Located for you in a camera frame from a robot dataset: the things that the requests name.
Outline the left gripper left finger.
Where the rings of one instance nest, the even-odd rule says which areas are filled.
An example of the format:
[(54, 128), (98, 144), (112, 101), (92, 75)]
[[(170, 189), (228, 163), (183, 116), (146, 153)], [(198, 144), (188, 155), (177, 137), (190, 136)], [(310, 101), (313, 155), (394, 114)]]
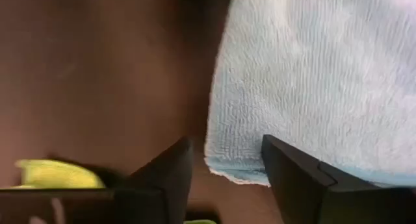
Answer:
[(110, 188), (0, 190), (0, 224), (183, 224), (191, 178), (182, 138)]

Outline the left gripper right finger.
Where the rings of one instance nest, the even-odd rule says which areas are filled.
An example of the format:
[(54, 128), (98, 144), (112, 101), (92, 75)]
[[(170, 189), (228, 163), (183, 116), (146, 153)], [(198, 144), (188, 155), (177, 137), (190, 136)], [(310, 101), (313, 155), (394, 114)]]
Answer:
[(261, 156), (284, 224), (416, 224), (416, 192), (380, 187), (277, 139)]

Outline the light blue microfiber towel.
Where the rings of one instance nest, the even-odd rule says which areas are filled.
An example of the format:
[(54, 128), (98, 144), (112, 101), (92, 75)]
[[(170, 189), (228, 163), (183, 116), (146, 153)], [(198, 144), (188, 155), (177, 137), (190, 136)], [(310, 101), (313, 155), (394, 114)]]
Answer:
[(381, 186), (416, 186), (416, 0), (231, 0), (205, 163), (267, 185), (270, 134)]

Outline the green microfiber towel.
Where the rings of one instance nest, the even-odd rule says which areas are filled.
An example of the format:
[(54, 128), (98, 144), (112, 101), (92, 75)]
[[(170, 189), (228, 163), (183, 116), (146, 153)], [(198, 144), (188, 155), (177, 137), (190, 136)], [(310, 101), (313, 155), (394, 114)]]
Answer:
[[(17, 167), (21, 169), (21, 184), (17, 190), (37, 189), (101, 189), (103, 179), (94, 172), (57, 160), (20, 160)], [(110, 219), (103, 215), (102, 210), (88, 211), (80, 208), (79, 216), (64, 214), (63, 204), (58, 199), (51, 200), (53, 219), (47, 220), (38, 214), (13, 214), (7, 221), (0, 224), (111, 224)]]

